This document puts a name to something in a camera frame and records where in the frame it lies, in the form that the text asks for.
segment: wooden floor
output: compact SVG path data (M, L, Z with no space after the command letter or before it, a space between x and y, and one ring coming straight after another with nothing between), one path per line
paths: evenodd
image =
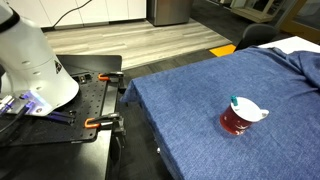
M165 27L141 20L45 35L56 54L121 55L124 70L231 43L193 19L187 24Z

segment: blue tablecloth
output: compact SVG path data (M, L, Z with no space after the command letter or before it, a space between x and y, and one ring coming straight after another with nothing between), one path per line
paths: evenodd
M140 102L175 179L319 179L320 54L249 48L134 79L123 102ZM219 115L230 96L269 116L243 135Z

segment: cabinet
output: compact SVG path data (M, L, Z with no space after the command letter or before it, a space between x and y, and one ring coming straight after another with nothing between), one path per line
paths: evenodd
M6 0L20 16L30 19L41 27L52 26L40 0Z
M128 0L106 0L106 2L110 21L121 21L129 19Z
M146 0L128 0L129 19L146 18L147 3Z
M76 0L40 0L52 24L71 9L77 8ZM75 10L66 15L57 26L82 24L79 10Z
M86 2L88 2L88 0L77 0L78 7ZM79 9L79 11L84 24L109 21L107 2L105 0L93 0Z

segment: orange object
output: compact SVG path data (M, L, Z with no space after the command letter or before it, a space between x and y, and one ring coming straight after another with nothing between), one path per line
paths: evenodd
M228 54L232 54L235 49L236 49L236 46L234 46L233 44L229 44L226 46L221 46L218 48L210 49L210 52L212 54L216 55L217 57L221 57L221 56L225 56Z
M88 118L86 119L86 121L84 122L84 127L87 129L96 129L98 127L100 127L100 123L98 124L88 124L89 121L94 120L94 118Z
M104 74L99 74L98 75L98 79L100 81L110 81L110 78L108 76L104 75Z

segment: black metal plate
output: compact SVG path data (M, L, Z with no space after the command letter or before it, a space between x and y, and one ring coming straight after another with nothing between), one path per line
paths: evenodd
M91 72L90 75L91 80L86 84L79 84L80 91L77 96L56 110L65 113L76 111L74 123L67 125L41 117L24 117L8 130L0 133L0 147L94 141L97 130L85 129L84 122L87 118L101 115L107 83L98 80L98 73ZM0 127L10 122L12 117L6 115L0 119Z

